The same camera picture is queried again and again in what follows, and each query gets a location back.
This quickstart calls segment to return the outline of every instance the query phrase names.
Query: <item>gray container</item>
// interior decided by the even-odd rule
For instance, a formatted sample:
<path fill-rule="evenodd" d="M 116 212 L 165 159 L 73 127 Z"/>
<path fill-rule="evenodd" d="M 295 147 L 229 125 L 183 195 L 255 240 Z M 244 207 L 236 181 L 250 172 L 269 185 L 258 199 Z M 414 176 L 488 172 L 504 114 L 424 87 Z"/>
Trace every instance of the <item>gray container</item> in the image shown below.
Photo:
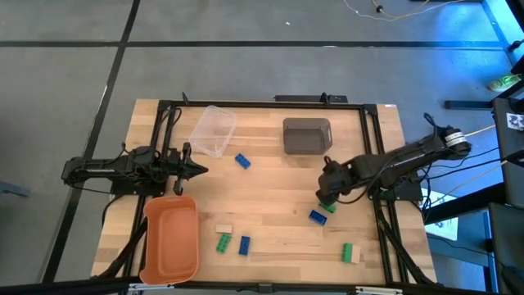
<path fill-rule="evenodd" d="M 283 130 L 284 152 L 289 155 L 322 155 L 333 145 L 325 118 L 286 118 Z"/>

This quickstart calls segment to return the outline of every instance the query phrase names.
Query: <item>wooden tabletop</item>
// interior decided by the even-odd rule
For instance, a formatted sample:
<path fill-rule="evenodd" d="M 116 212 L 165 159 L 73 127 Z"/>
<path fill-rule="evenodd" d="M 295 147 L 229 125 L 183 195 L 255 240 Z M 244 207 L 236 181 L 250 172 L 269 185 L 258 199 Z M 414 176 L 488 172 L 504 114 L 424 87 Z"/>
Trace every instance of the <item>wooden tabletop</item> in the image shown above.
<path fill-rule="evenodd" d="M 138 99 L 126 138 L 128 148 L 148 145 L 157 100 Z M 385 149 L 404 145 L 399 114 L 394 105 L 377 106 Z M 170 146 L 181 148 L 204 107 L 182 107 Z M 321 156 L 289 156 L 283 151 L 282 121 L 288 117 L 328 118 L 333 145 L 327 154 L 346 161 L 364 153 L 359 113 L 351 110 L 303 110 L 229 108 L 237 115 L 237 128 L 224 154 L 212 158 L 193 148 L 192 159 L 210 171 L 184 182 L 184 194 L 197 204 L 200 220 L 200 266 L 196 281 L 384 284 L 382 258 L 373 205 L 367 198 L 351 205 L 337 204 L 335 214 L 318 208 L 314 192 L 322 173 Z M 369 120 L 370 133 L 372 123 Z M 242 169 L 234 160 L 242 153 L 251 167 Z M 166 192 L 172 192 L 171 178 Z M 358 196 L 356 189 L 344 199 Z M 104 271 L 129 240 L 137 196 L 116 201 L 107 211 L 92 274 Z M 313 223 L 312 209 L 327 217 L 324 226 Z M 396 210 L 405 248 L 435 279 L 426 232 L 420 212 L 409 202 L 397 202 Z M 217 224 L 233 225 L 231 243 L 218 254 Z M 251 237 L 248 256 L 238 255 L 242 235 Z M 342 245 L 362 247 L 360 263 L 341 261 Z M 142 245 L 138 245 L 133 275 L 138 273 Z M 390 245 L 391 265 L 399 280 L 395 251 Z"/>

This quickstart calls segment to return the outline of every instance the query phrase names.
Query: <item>green object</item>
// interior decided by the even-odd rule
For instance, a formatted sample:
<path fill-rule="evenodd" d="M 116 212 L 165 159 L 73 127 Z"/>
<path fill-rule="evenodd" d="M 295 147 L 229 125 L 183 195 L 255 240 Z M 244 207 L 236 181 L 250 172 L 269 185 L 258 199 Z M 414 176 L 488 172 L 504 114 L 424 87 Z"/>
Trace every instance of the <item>green object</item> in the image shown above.
<path fill-rule="evenodd" d="M 322 203 L 319 203 L 318 205 L 321 206 L 322 208 L 324 208 L 324 209 L 325 209 L 326 211 L 328 211 L 329 213 L 335 213 L 335 210 L 337 209 L 337 208 L 335 207 L 335 205 L 326 206 L 326 205 L 324 205 L 324 204 L 322 204 Z"/>
<path fill-rule="evenodd" d="M 488 89 L 495 92 L 504 92 L 521 80 L 520 75 L 505 75 L 504 77 L 491 81 Z"/>
<path fill-rule="evenodd" d="M 351 254 L 353 252 L 352 243 L 344 243 L 344 249 L 342 250 L 342 261 L 351 262 Z"/>
<path fill-rule="evenodd" d="M 219 240 L 219 244 L 216 245 L 216 251 L 224 254 L 224 252 L 226 252 L 226 249 L 228 248 L 230 240 L 231 236 L 229 234 L 222 234 L 222 237 L 220 237 Z"/>

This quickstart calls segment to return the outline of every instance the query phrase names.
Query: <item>orange bowl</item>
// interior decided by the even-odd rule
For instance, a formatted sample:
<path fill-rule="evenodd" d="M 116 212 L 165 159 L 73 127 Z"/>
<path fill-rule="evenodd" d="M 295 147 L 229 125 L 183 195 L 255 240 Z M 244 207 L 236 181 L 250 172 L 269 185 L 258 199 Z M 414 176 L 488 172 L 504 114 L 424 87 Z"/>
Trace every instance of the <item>orange bowl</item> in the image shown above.
<path fill-rule="evenodd" d="M 146 284 L 179 284 L 198 269 L 198 214 L 187 196 L 158 197 L 144 207 L 147 218 Z"/>

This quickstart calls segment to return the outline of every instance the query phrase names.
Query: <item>white cable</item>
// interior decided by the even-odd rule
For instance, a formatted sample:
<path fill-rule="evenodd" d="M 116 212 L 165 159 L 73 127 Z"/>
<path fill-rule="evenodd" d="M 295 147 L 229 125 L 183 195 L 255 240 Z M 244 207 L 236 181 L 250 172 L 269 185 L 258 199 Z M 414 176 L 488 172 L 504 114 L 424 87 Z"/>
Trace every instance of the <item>white cable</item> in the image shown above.
<path fill-rule="evenodd" d="M 488 130 L 488 129 L 491 129 L 491 128 L 493 128 L 493 127 L 495 127 L 495 126 L 492 125 L 492 126 L 485 127 L 485 128 L 483 128 L 483 129 L 477 130 L 477 131 L 475 131 L 475 132 L 468 133 L 468 134 L 464 135 L 464 137 L 472 136 L 472 135 L 475 135 L 475 134 L 479 134 L 480 132 L 484 132 L 484 131 L 486 131 L 486 130 Z"/>
<path fill-rule="evenodd" d="M 506 163 L 508 163 L 507 160 L 501 161 L 500 164 L 498 164 L 497 166 L 495 166 L 495 167 L 489 169 L 488 171 L 486 171 L 486 172 L 484 172 L 484 173 L 482 173 L 482 174 L 480 174 L 480 175 L 478 175 L 478 176 L 475 176 L 475 177 L 473 177 L 472 179 L 470 179 L 470 180 L 468 180 L 468 181 L 466 181 L 466 182 L 464 182 L 464 183 L 462 183 L 462 184 L 459 184 L 458 186 L 456 186 L 455 188 L 453 188 L 452 190 L 450 190 L 448 193 L 446 193 L 444 196 L 437 198 L 434 202 L 438 202 L 438 201 L 442 200 L 444 197 L 448 196 L 450 193 L 454 192 L 455 190 L 457 190 L 457 189 L 459 189 L 459 188 L 462 188 L 464 185 L 469 184 L 470 182 L 479 179 L 480 177 L 482 177 L 482 176 L 484 176 L 484 175 L 490 173 L 491 171 L 493 171 L 493 170 L 495 170 L 495 169 L 501 167 L 502 165 L 504 165 L 504 164 L 506 164 Z"/>
<path fill-rule="evenodd" d="M 347 3 L 346 0 L 342 0 L 344 1 L 344 3 L 346 4 L 346 6 L 351 9 L 354 13 L 357 14 L 357 16 L 362 16 L 362 17 L 368 17 L 370 19 L 374 19 L 374 20 L 384 20 L 384 21 L 388 21 L 388 22 L 391 22 L 391 21 L 395 21 L 395 20 L 400 20 L 400 19 L 403 19 L 405 17 L 408 17 L 408 16 L 416 16 L 416 15 L 419 15 L 419 14 L 423 14 L 424 12 L 426 11 L 430 11 L 431 9 L 435 9 L 435 8 L 438 8 L 438 7 L 442 7 L 444 5 L 447 5 L 447 4 L 450 4 L 450 3 L 455 3 L 455 2 L 462 2 L 464 0 L 453 0 L 453 1 L 449 1 L 449 2 L 444 2 L 442 4 L 439 4 L 439 5 L 436 5 L 434 7 L 429 7 L 429 8 L 426 8 L 425 10 L 423 11 L 419 11 L 419 12 L 414 12 L 414 13 L 409 13 L 405 16 L 402 16 L 402 17 L 397 17 L 397 18 L 393 18 L 393 19 L 385 19 L 385 18 L 382 18 L 382 17 L 374 17 L 374 16 L 368 16 L 368 15 L 363 15 L 363 14 L 360 14 L 358 10 L 354 9 L 353 7 L 350 6 L 350 4 Z"/>

